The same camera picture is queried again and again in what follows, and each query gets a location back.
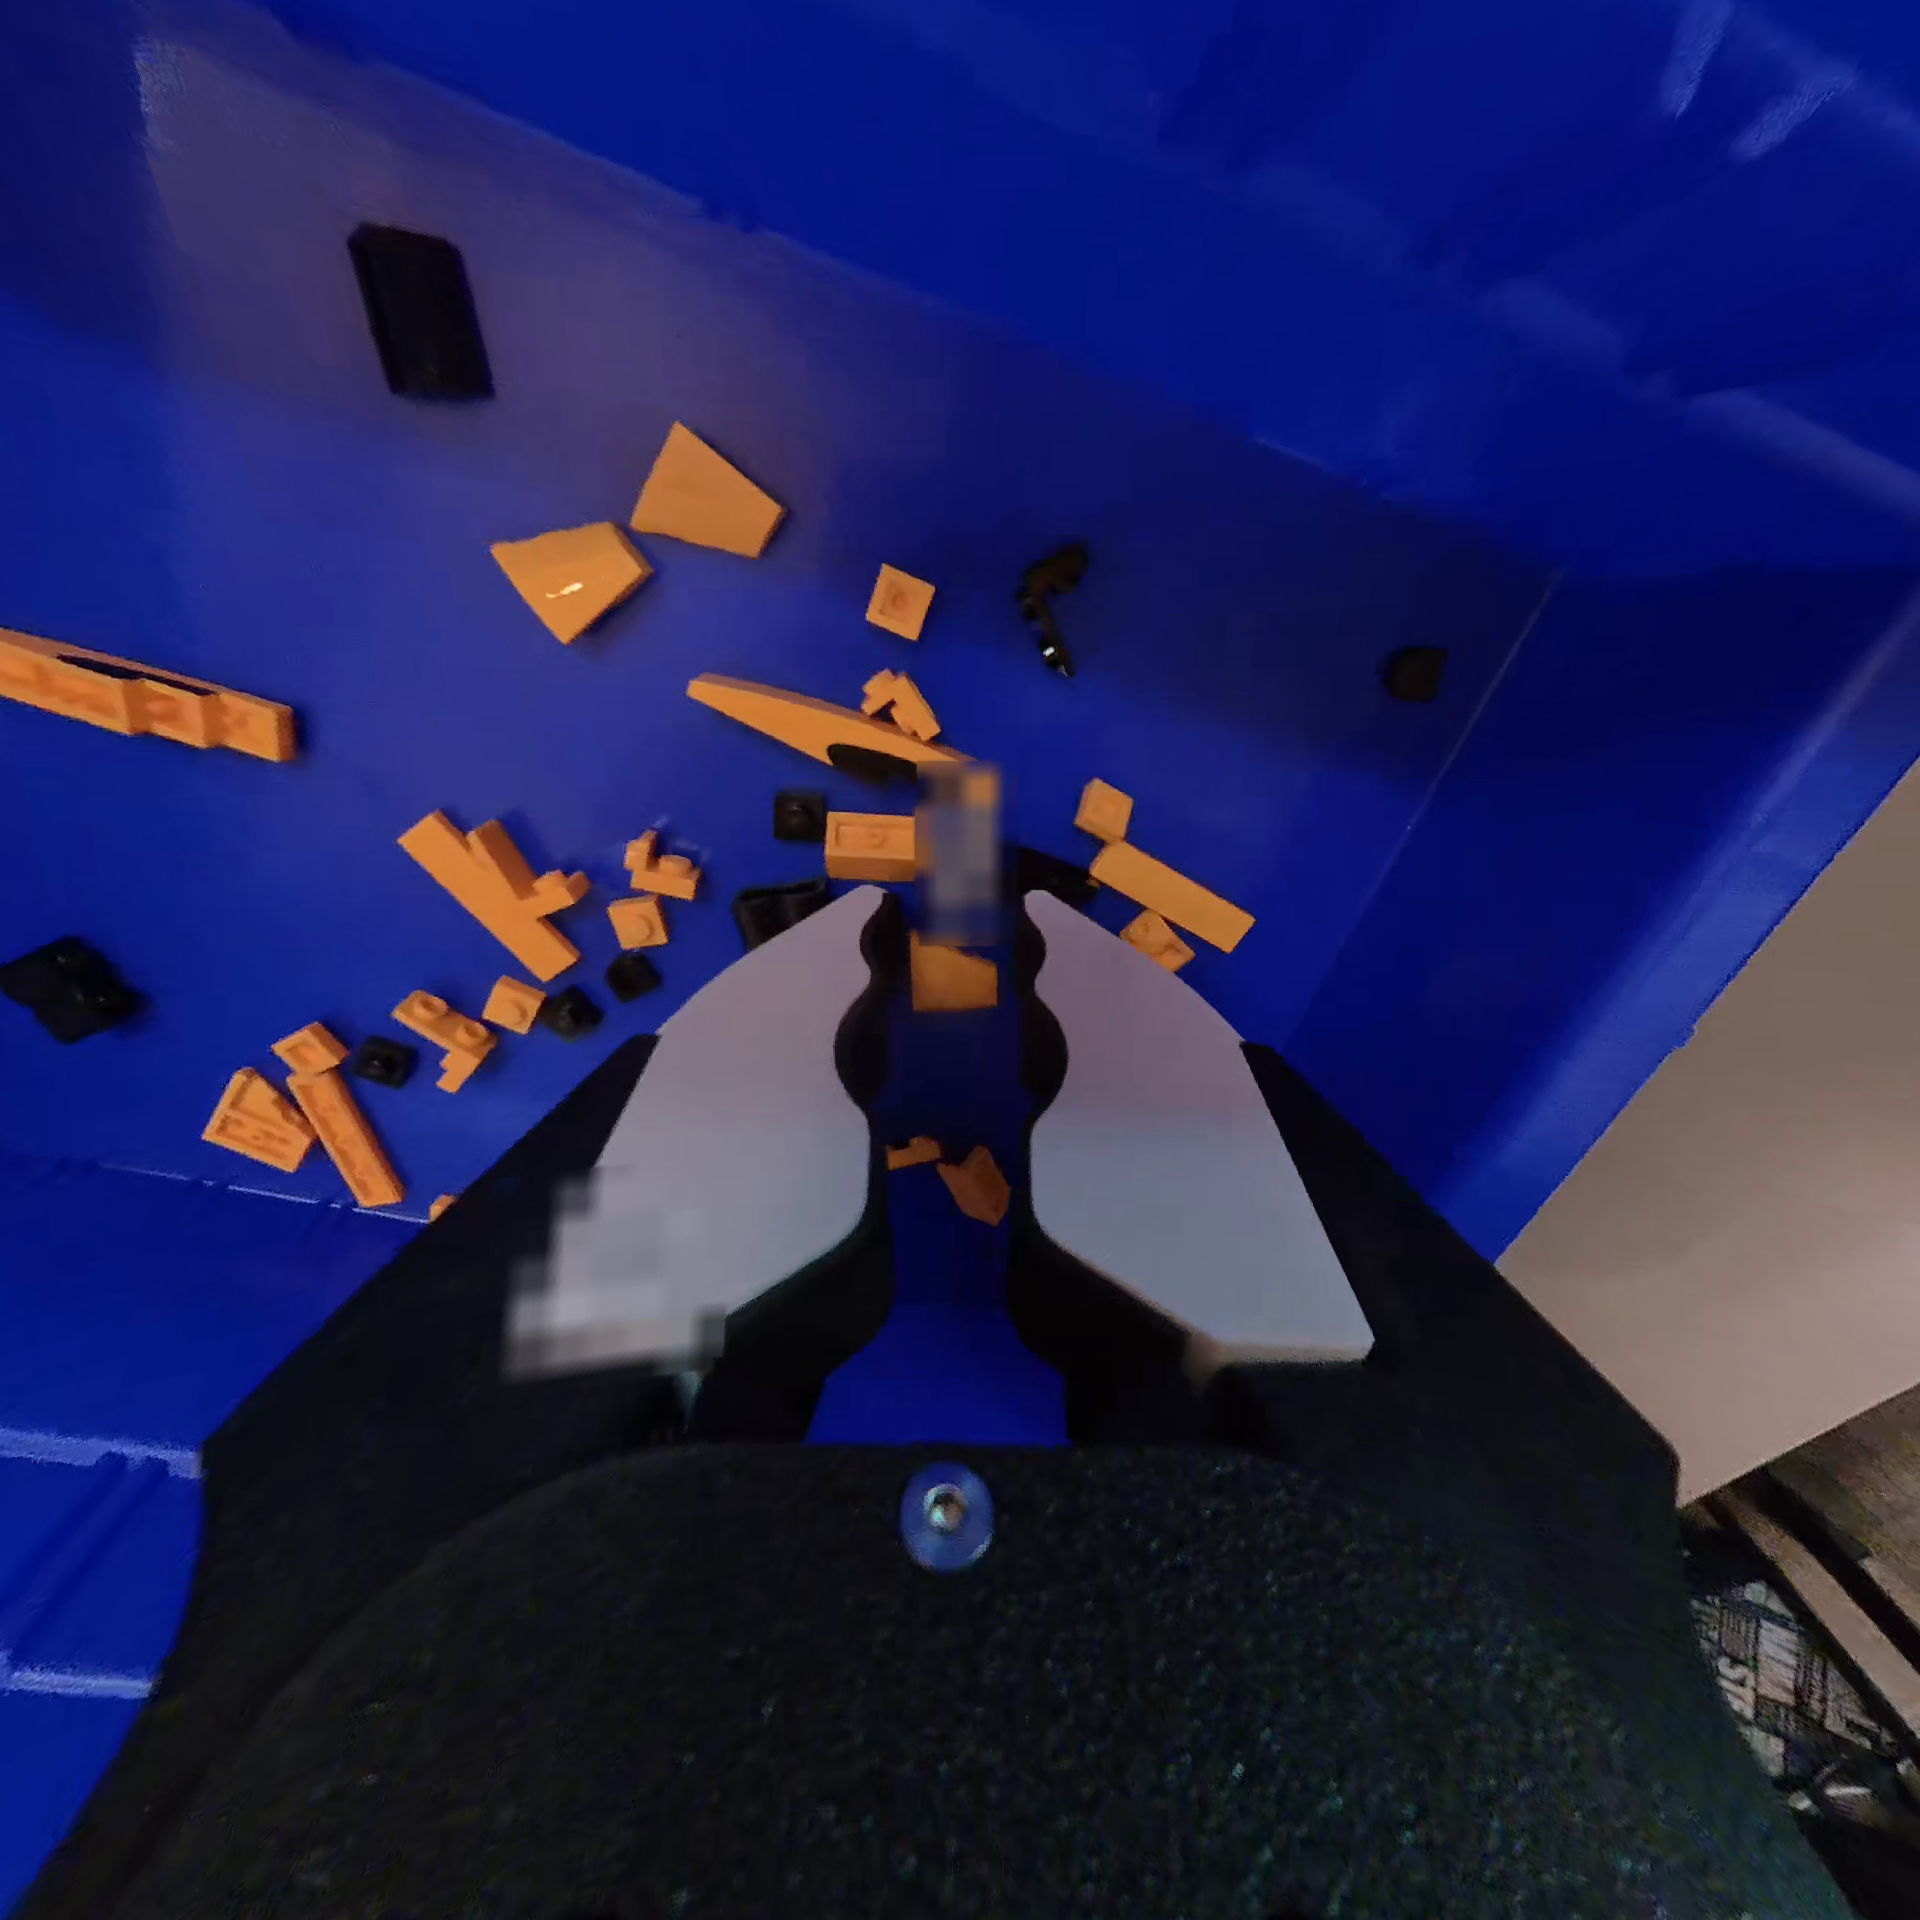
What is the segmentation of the scattered orange lego pieces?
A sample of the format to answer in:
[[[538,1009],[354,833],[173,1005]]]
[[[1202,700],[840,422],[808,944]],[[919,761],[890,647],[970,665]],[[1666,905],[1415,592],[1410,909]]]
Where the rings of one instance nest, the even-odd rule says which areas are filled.
[[[675,422],[639,488],[630,531],[755,560],[782,518],[779,503]],[[492,547],[492,558],[562,641],[582,636],[652,576],[646,558],[611,521],[501,541]],[[856,710],[717,677],[688,683],[688,696],[864,776],[988,773],[940,743],[938,716],[909,677],[893,670],[864,685]],[[298,757],[298,718],[285,704],[203,678],[166,678],[144,663],[100,652],[63,653],[55,641],[21,631],[5,631],[5,701],[196,751],[232,751],[268,764]],[[1103,880],[1141,902],[1124,941],[1165,969],[1179,969],[1189,958],[1176,928],[1234,950],[1255,919],[1134,847],[1124,836],[1128,816],[1131,799],[1096,779],[1088,782],[1075,814],[1077,830],[1100,840],[1090,881]],[[827,872],[840,880],[914,880],[927,872],[909,816],[848,819],[829,811],[823,839]],[[588,897],[588,876],[534,872],[503,823],[461,830],[442,811],[411,825],[400,847],[522,972],[548,983],[581,961],[579,945],[552,919]],[[667,937],[661,900],[692,900],[702,872],[690,856],[661,851],[656,832],[630,839],[621,863],[632,888],[607,908],[620,940],[607,985],[615,996],[632,998],[659,985],[648,950]],[[443,996],[411,991],[392,1007],[392,1019],[442,1051],[437,1086],[458,1092],[487,1060],[499,1031],[524,1035],[539,1025],[576,1040],[597,1025],[597,1005],[582,991],[541,991],[539,983],[503,975],[478,1019],[459,1014]],[[26,1009],[53,1040],[77,1044],[132,1019],[142,996],[103,953],[83,940],[56,940],[5,959],[5,1003]],[[285,1091],[252,1068],[236,1072],[203,1141],[280,1173],[299,1169],[311,1145],[323,1145],[362,1208],[402,1201],[405,1187],[347,1091],[346,1072],[357,1068],[368,1081],[392,1086],[413,1055],[379,1051],[373,1043],[350,1051],[325,1023],[298,1029],[274,1044],[274,1053],[288,1070]]]

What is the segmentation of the dark printed cloth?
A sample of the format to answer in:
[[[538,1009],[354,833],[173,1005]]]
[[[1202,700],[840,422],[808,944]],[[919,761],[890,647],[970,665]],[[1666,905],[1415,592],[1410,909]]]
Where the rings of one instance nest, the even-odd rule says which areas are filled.
[[[1916,1757],[1746,1549],[1685,1526],[1682,1561],[1695,1638],[1794,1828],[1855,1915],[1916,1918]]]

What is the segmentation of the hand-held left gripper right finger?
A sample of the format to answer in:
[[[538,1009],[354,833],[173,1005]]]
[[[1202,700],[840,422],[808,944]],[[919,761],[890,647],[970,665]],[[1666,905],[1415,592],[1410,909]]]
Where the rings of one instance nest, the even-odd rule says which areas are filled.
[[[1376,1329],[1242,1033],[1055,893],[1019,921],[1030,1117],[1006,1299],[1070,1437],[1198,1437],[1229,1368],[1367,1360]]]

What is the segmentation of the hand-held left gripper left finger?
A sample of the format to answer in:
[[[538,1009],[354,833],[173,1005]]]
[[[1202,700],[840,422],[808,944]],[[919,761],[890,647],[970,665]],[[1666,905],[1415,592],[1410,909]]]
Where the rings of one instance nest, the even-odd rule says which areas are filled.
[[[604,1329],[702,1375],[690,1437],[807,1437],[896,1299],[872,1131],[901,902],[856,885],[659,1031],[592,1169]]]

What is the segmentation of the blue plastic bin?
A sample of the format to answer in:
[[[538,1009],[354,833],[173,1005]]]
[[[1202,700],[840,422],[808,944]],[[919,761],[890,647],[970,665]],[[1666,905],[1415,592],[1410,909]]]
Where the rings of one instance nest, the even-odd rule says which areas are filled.
[[[210,1400],[232,1339],[159,1307],[381,1252],[198,1422],[173,1643],[19,1915],[1848,1915],[1699,1657],[1672,1445],[1488,1259],[1916,749],[1916,465],[1773,398],[1880,348],[1814,270],[1916,185],[1846,101],[1754,153],[1813,49],[1746,4],[5,4],[5,325],[208,342],[216,244],[504,272],[555,223],[1055,351],[1480,579],[1378,645],[1436,757],[1300,1022],[1199,975],[1255,928],[1142,953],[1238,1031],[1376,1329],[1221,1373],[1198,1437],[1070,1437],[1015,1329],[1019,913],[1141,913],[1093,779],[1255,913],[1110,766],[1018,836],[904,656],[683,689],[893,670],[986,774],[800,751],[797,865],[725,893],[659,823],[611,880],[511,833],[592,881],[548,983],[308,998],[155,1102],[5,1051],[5,1161],[68,1176],[5,1183],[40,1409]],[[829,876],[829,811],[927,872]],[[702,880],[620,998],[642,832]],[[903,923],[896,1299],[807,1437],[690,1437],[702,1375],[602,1326],[592,1169],[661,1025],[856,885]],[[597,1025],[439,1091],[392,1007],[503,975]],[[346,1072],[395,1207],[200,1135],[306,1023],[413,1055]]]

